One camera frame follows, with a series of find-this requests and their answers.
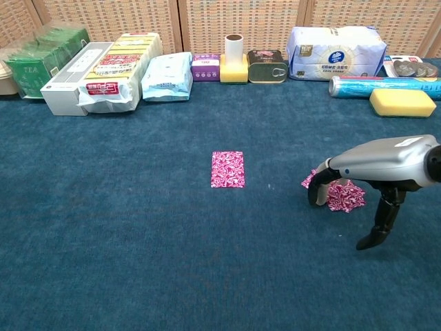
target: cling film roll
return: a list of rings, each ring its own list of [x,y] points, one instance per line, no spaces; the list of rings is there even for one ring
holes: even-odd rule
[[[433,100],[441,100],[441,78],[334,76],[329,81],[329,94],[335,98],[369,98],[376,88],[422,90]]]

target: yellow sponge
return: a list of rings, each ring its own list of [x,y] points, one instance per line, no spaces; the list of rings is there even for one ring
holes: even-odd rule
[[[220,55],[219,79],[221,83],[245,84],[248,82],[248,59],[244,54],[241,66],[226,66],[225,54]]]
[[[421,90],[376,88],[369,100],[376,113],[384,117],[429,117],[436,108]]]

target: woven rattan panel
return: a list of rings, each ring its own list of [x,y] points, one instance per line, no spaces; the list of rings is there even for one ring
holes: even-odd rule
[[[91,41],[115,41],[123,33],[157,32],[164,53],[175,52],[169,0],[37,0],[51,19],[87,26]]]
[[[389,54],[417,54],[441,0],[314,0],[312,26],[374,26]]]
[[[186,20],[188,25],[188,34],[183,30],[186,50],[221,53],[224,52],[225,36],[238,33],[244,38],[244,52],[280,50],[286,57],[287,40],[296,25],[299,0],[183,2],[186,11],[184,14],[181,11],[181,20]]]
[[[0,4],[0,22],[0,47],[37,28],[24,0],[3,0]]]

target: white tissue package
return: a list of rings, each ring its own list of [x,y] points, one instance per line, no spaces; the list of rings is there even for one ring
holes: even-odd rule
[[[162,55],[157,33],[122,34],[79,86],[79,104],[88,112],[129,112],[141,100],[141,79],[150,61]]]
[[[294,27],[287,44],[289,76],[312,81],[376,76],[386,48],[376,30],[369,27]]]
[[[187,101],[193,84],[192,53],[161,55],[150,61],[141,81],[145,101]]]

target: paper towel roll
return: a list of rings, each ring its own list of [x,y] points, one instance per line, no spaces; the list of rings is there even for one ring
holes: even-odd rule
[[[225,37],[225,65],[242,65],[243,37],[240,34],[229,34]]]

